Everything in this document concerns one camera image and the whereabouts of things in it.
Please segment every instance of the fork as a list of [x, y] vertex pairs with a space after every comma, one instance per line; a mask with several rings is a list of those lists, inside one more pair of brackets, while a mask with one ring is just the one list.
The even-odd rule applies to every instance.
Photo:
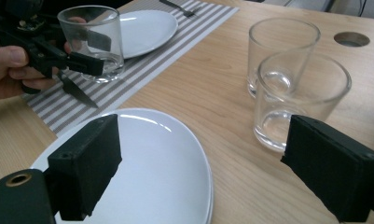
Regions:
[[169, 7], [175, 7], [180, 9], [185, 17], [192, 17], [196, 15], [196, 12], [201, 9], [201, 7], [195, 7], [192, 10], [186, 10], [183, 7], [178, 6], [176, 3], [170, 2], [168, 0], [159, 0], [161, 3], [166, 4]]

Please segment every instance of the glass rim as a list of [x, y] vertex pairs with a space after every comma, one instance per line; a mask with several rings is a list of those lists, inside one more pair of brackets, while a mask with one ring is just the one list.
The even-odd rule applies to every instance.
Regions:
[[[343, 86], [342, 91], [339, 92], [336, 95], [332, 95], [332, 96], [329, 96], [329, 97], [324, 97], [324, 98], [320, 98], [320, 99], [316, 99], [316, 100], [294, 99], [294, 98], [287, 97], [286, 95], [283, 95], [283, 94], [280, 94], [279, 92], [274, 91], [271, 87], [269, 87], [269, 85], [264, 81], [264, 79], [262, 77], [262, 74], [261, 74], [262, 65], [267, 63], [268, 61], [270, 61], [272, 58], [280, 57], [282, 55], [286, 55], [286, 54], [289, 54], [289, 53], [301, 53], [301, 54], [306, 54], [306, 55], [311, 54], [309, 57], [313, 56], [313, 57], [321, 58], [321, 59], [324, 59], [328, 62], [331, 62], [331, 63], [335, 64], [338, 68], [340, 68], [340, 70], [342, 71], [342, 74], [346, 77], [346, 83]], [[285, 52], [276, 53], [276, 54], [273, 54], [273, 55], [269, 56], [268, 58], [264, 59], [259, 64], [259, 67], [257, 69], [257, 79], [258, 79], [259, 83], [261, 84], [261, 86], [265, 89], [265, 91], [267, 91], [270, 95], [274, 96], [276, 99], [279, 99], [280, 101], [286, 101], [286, 102], [290, 102], [290, 103], [293, 103], [293, 104], [296, 104], [296, 105], [316, 105], [316, 104], [320, 104], [320, 103], [326, 104], [326, 103], [330, 103], [330, 102], [336, 102], [336, 101], [340, 100], [343, 96], [345, 96], [347, 94], [347, 92], [349, 92], [350, 89], [352, 88], [352, 77], [350, 76], [350, 73], [338, 61], [336, 61], [336, 60], [334, 60], [334, 59], [332, 59], [332, 58], [330, 58], [330, 57], [328, 57], [324, 54], [321, 54], [321, 53], [304, 52], [304, 51], [300, 51], [300, 50], [288, 50], [288, 51], [285, 51]]]
[[257, 28], [257, 26], [259, 26], [262, 23], [267, 22], [267, 21], [296, 21], [296, 22], [300, 22], [301, 24], [304, 24], [304, 25], [307, 25], [307, 26], [311, 27], [317, 33], [316, 37], [314, 38], [314, 40], [310, 44], [300, 46], [300, 47], [296, 47], [295, 49], [308, 49], [310, 47], [313, 47], [318, 43], [318, 41], [321, 38], [320, 29], [316, 25], [314, 25], [313, 23], [311, 23], [309, 21], [301, 21], [301, 20], [298, 20], [298, 19], [295, 19], [295, 18], [287, 18], [287, 17], [269, 18], [269, 19], [265, 19], [265, 20], [262, 20], [262, 21], [258, 21], [257, 23], [253, 24], [248, 31], [249, 39], [251, 41], [254, 41], [255, 43], [257, 43], [260, 47], [265, 48], [265, 49], [273, 49], [273, 48], [271, 48], [270, 46], [266, 46], [266, 45], [262, 44], [260, 41], [258, 41], [257, 39], [254, 38], [252, 33], [253, 33], [254, 29]]
[[[75, 9], [78, 9], [78, 8], [83, 8], [83, 7], [105, 8], [105, 9], [108, 9], [108, 10], [113, 11], [114, 13], [116, 13], [116, 16], [114, 18], [110, 19], [110, 20], [97, 21], [95, 23], [79, 23], [79, 22], [67, 21], [67, 20], [64, 20], [64, 19], [61, 18], [61, 15], [64, 14], [65, 12], [71, 11], [71, 10], [75, 10]], [[97, 26], [97, 25], [107, 24], [107, 23], [113, 22], [115, 20], [119, 20], [119, 16], [120, 16], [120, 12], [118, 10], [116, 10], [115, 8], [113, 8], [113, 7], [106, 7], [106, 6], [99, 6], [99, 5], [85, 5], [85, 6], [77, 6], [77, 7], [66, 8], [66, 9], [64, 9], [61, 12], [58, 13], [57, 18], [58, 18], [59, 21], [61, 21], [63, 23], [70, 24], [70, 25]]]

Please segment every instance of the black robotic claw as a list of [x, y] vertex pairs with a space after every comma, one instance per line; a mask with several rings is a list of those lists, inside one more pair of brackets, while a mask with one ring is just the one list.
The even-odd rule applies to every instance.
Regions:
[[[63, 51], [65, 37], [62, 28], [57, 20], [38, 13], [41, 6], [42, 0], [0, 0], [0, 46], [24, 48], [29, 55], [29, 66], [47, 78], [52, 78], [52, 67], [69, 67], [70, 70], [99, 76], [104, 61]], [[39, 92], [28, 87], [22, 89], [26, 93]]]

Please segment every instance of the human hand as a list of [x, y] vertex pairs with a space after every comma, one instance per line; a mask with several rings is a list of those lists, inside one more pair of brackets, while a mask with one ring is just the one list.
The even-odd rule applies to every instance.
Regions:
[[56, 83], [46, 78], [29, 63], [27, 52], [16, 46], [0, 48], [0, 99], [23, 94], [21, 84], [37, 90], [45, 90]]

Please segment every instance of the plate rim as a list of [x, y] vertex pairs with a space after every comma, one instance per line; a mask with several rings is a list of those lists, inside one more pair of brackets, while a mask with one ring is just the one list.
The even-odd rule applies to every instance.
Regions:
[[170, 39], [172, 39], [175, 35], [175, 33], [177, 32], [178, 30], [178, 20], [172, 15], [170, 14], [169, 12], [165, 12], [165, 11], [162, 11], [162, 10], [153, 10], [153, 9], [148, 9], [148, 10], [135, 10], [135, 11], [130, 11], [130, 12], [126, 12], [126, 13], [121, 13], [120, 16], [119, 16], [119, 19], [121, 20], [122, 22], [122, 17], [125, 16], [125, 15], [131, 15], [131, 14], [135, 14], [135, 13], [154, 13], [154, 14], [161, 14], [161, 15], [166, 15], [166, 17], [168, 17], [169, 21], [172, 21], [173, 24], [174, 24], [174, 28], [172, 29], [172, 31], [169, 33], [169, 37], [168, 38], [163, 38], [163, 40], [161, 42], [159, 42], [157, 45], [155, 45], [154, 47], [151, 47], [151, 48], [147, 48], [145, 50], [140, 50], [138, 52], [134, 52], [133, 54], [129, 54], [129, 55], [125, 55], [123, 54], [123, 58], [124, 59], [130, 59], [130, 58], [134, 58], [134, 57], [138, 57], [138, 56], [141, 56], [141, 55], [144, 55], [144, 54], [147, 54], [155, 49], [158, 49], [160, 48], [161, 46], [163, 46], [164, 44], [166, 44]]
[[41, 170], [41, 168], [39, 168], [39, 166], [37, 167], [37, 162], [40, 161], [40, 160], [44, 160], [45, 157], [47, 157], [48, 155], [50, 155], [50, 153], [52, 151], [48, 151], [47, 149], [52, 147], [58, 140], [60, 139], [63, 139], [63, 142], [67, 141], [72, 135], [70, 134], [73, 134], [73, 133], [76, 133], [77, 131], [79, 131], [80, 129], [82, 129], [82, 127], [84, 127], [88, 122], [94, 120], [94, 119], [97, 119], [97, 118], [100, 118], [100, 117], [103, 117], [103, 116], [107, 116], [107, 115], [110, 115], [110, 114], [117, 114], [118, 116], [121, 116], [122, 113], [125, 114], [127, 112], [129, 112], [129, 114], [132, 114], [133, 111], [143, 111], [143, 112], [146, 112], [146, 113], [152, 113], [152, 114], [159, 114], [167, 119], [170, 119], [172, 122], [175, 122], [177, 125], [180, 125], [180, 127], [182, 127], [183, 129], [185, 129], [188, 134], [194, 139], [194, 141], [197, 143], [197, 145], [199, 146], [199, 151], [201, 152], [202, 156], [203, 156], [203, 160], [204, 160], [204, 164], [205, 164], [205, 167], [206, 167], [206, 172], [208, 174], [208, 183], [209, 183], [209, 188], [208, 190], [210, 190], [209, 192], [209, 202], [208, 202], [208, 208], [206, 207], [207, 209], [207, 213], [206, 213], [206, 222], [205, 223], [211, 223], [211, 220], [212, 220], [212, 216], [213, 216], [213, 208], [214, 208], [214, 180], [213, 180], [213, 173], [212, 173], [212, 170], [211, 170], [211, 166], [210, 166], [210, 162], [208, 161], [208, 158], [207, 158], [207, 155], [205, 154], [204, 152], [204, 149], [201, 145], [201, 142], [199, 141], [199, 139], [197, 138], [197, 136], [188, 128], [188, 126], [186, 126], [185, 123], [183, 123], [182, 121], [180, 121], [179, 119], [176, 119], [175, 117], [167, 114], [167, 113], [164, 113], [162, 111], [158, 111], [156, 109], [151, 109], [151, 108], [142, 108], [142, 107], [130, 107], [130, 108], [122, 108], [122, 109], [116, 109], [116, 110], [112, 110], [112, 111], [109, 111], [109, 112], [104, 112], [103, 114], [100, 114], [100, 115], [97, 115], [97, 116], [94, 116], [90, 119], [86, 119], [80, 123], [78, 123], [76, 126], [74, 126], [73, 128], [67, 130], [64, 134], [62, 134], [61, 136], [59, 136], [56, 140], [54, 140], [46, 149], [44, 149], [44, 151], [35, 159], [35, 161], [32, 163], [32, 165], [30, 166], [30, 169], [38, 169], [38, 170]]

